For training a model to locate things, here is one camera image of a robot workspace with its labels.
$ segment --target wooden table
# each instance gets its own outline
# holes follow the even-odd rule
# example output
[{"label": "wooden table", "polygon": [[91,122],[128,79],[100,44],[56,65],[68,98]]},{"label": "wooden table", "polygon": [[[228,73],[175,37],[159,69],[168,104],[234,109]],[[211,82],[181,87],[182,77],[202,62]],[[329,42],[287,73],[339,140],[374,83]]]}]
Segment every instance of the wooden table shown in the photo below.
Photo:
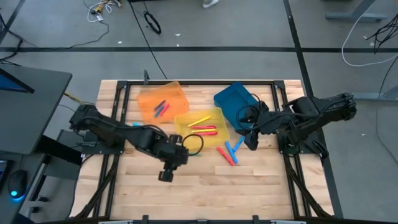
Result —
[{"label": "wooden table", "polygon": [[[111,115],[116,83],[117,80],[103,80],[99,88],[96,105],[107,116]],[[289,101],[304,95],[300,80],[285,80],[285,85]],[[136,95],[141,90],[154,87],[131,88],[127,124],[142,122]],[[190,85],[182,88],[190,111],[195,111],[214,107],[213,96],[226,86]],[[270,88],[253,85],[246,88],[265,101],[270,110],[274,110]],[[239,135],[228,122],[227,126],[231,136],[229,141],[234,145]],[[167,134],[175,133],[173,123],[160,127]],[[259,215],[262,220],[292,219],[284,160],[276,137],[260,136],[256,151],[250,151],[242,144],[236,156],[239,165],[232,167],[216,147],[204,148],[201,156],[190,157],[187,165],[177,169],[172,183],[165,183],[157,180],[164,163],[126,144],[119,161],[111,219],[140,220],[143,215],[149,215],[151,220],[250,220],[253,215]],[[302,154],[300,158],[308,190],[326,212],[333,214],[319,157]],[[84,207],[95,192],[101,162],[102,156],[93,156],[81,168],[72,216]],[[297,188],[296,192],[300,214],[303,215],[301,194]]]}]

